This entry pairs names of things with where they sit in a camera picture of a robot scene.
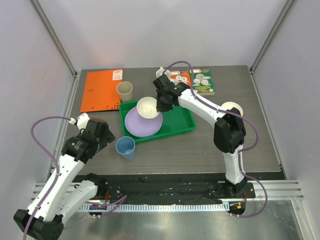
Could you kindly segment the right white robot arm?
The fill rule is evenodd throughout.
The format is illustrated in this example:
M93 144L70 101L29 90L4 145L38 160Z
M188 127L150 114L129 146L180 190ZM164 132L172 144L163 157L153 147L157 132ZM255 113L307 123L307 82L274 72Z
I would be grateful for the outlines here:
M243 170L242 150L246 129L237 108L226 110L195 93L185 83L174 84L164 74L153 81L156 109L168 112L173 106L188 109L213 127L213 143L223 153L226 193L233 198L244 191L247 182Z

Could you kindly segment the purple plate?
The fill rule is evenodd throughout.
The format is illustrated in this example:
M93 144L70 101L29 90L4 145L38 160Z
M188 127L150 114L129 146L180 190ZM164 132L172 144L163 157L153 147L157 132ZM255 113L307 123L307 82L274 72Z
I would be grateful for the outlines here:
M152 119L143 118L138 114L137 107L133 107L124 118L126 130L133 136L142 138L155 135L162 127L163 115L160 113Z

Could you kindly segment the white bowl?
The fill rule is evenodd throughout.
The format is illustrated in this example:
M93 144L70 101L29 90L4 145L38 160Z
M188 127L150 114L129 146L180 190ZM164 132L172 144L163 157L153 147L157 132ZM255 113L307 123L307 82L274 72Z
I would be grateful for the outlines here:
M154 119L160 112L157 111L157 100L154 97L143 97L136 105L138 114L145 119Z
M240 112L240 115L243 116L244 115L244 111L242 109L242 107L235 103L235 102L232 102L232 101L227 101L227 102L224 102L221 107L227 109L227 110L231 110L232 108L236 108L237 110L239 110Z

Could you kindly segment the blue plate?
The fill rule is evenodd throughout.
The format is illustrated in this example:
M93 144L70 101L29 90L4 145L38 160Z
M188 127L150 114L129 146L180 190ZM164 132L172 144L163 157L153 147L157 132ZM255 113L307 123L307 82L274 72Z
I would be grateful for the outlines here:
M149 137L155 135L162 127L162 124L128 124L126 130L133 136L138 138Z

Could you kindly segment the blue cup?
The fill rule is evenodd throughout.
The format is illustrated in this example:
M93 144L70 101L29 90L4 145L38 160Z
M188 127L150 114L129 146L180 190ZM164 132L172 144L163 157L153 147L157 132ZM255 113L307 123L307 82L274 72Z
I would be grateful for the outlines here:
M115 144L116 151L127 161L133 161L136 158L136 143L133 138L123 136Z

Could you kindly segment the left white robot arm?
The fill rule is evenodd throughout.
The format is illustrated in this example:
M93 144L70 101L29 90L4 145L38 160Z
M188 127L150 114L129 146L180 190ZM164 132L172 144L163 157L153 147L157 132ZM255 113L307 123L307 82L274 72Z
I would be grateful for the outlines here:
M89 173L71 194L64 197L68 187L88 160L116 138L106 121L89 118L86 114L69 122L79 133L65 141L59 159L54 159L55 170L45 186L27 207L13 216L23 232L23 239L57 240L68 219L88 200L102 199L107 192L104 178Z

